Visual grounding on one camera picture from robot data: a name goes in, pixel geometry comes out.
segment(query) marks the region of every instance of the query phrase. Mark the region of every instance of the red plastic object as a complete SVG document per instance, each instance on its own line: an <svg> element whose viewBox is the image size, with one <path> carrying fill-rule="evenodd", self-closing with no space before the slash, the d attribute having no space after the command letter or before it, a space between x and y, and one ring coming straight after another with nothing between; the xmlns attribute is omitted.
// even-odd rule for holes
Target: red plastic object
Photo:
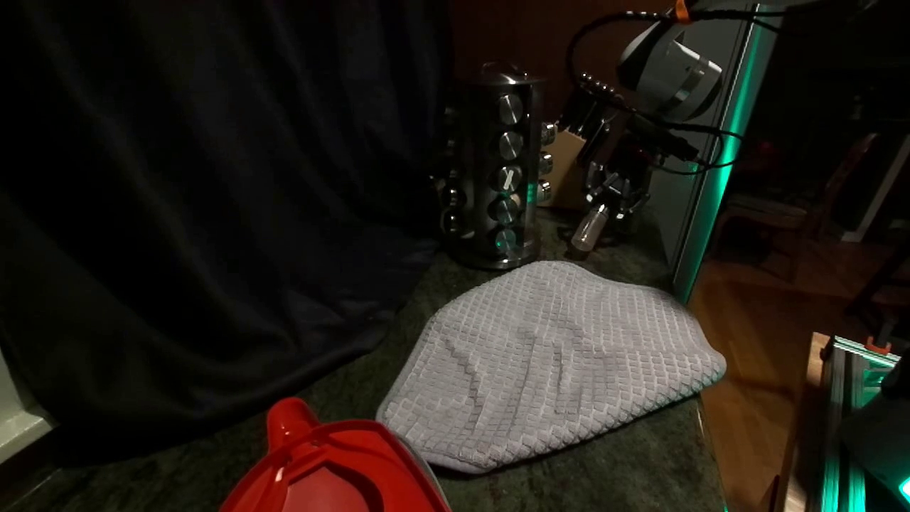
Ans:
<svg viewBox="0 0 910 512"><path fill-rule="evenodd" d="M378 421L318 424L303 398L267 414L267 456L223 512L450 512L429 469Z"/></svg>

